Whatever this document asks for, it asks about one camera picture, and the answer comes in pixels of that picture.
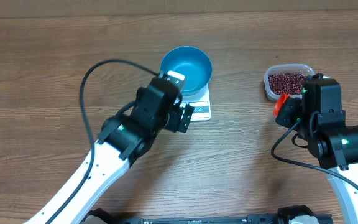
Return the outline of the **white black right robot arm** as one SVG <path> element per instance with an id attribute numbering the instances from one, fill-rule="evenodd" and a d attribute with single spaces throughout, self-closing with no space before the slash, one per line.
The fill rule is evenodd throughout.
<path id="1" fill-rule="evenodd" d="M 358 126 L 346 124 L 342 108 L 341 86 L 322 73 L 308 76 L 303 82 L 301 96 L 282 94 L 274 114 L 276 123 L 286 127 L 286 135 L 306 141 L 305 148 L 317 158 L 317 166 L 274 158 L 296 166 L 326 174 L 340 204 L 346 223 L 358 223 Z"/>

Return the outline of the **orange scoop with blue handle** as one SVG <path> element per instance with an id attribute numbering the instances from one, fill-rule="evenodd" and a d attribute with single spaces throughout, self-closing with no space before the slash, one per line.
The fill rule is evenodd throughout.
<path id="1" fill-rule="evenodd" d="M 286 94 L 286 93 L 283 93 L 283 94 L 279 97 L 279 99 L 277 100 L 277 102 L 276 102 L 276 104 L 275 104 L 275 107 L 274 107 L 274 109 L 273 109 L 273 114 L 274 114 L 275 116 L 278 115 L 278 113 L 279 113 L 281 107 L 283 106 L 283 104 L 286 102 L 286 100 L 287 100 L 288 98 L 291 98 L 291 96 L 288 95 L 288 94 Z"/>

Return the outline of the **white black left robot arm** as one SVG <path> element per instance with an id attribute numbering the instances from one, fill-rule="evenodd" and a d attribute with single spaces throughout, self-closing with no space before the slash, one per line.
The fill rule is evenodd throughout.
<path id="1" fill-rule="evenodd" d="M 181 107 L 182 74 L 170 71 L 137 90 L 135 101 L 107 119 L 76 172 L 29 223 L 80 223 L 100 196 L 150 150 L 166 129 L 184 133 L 193 107 Z"/>

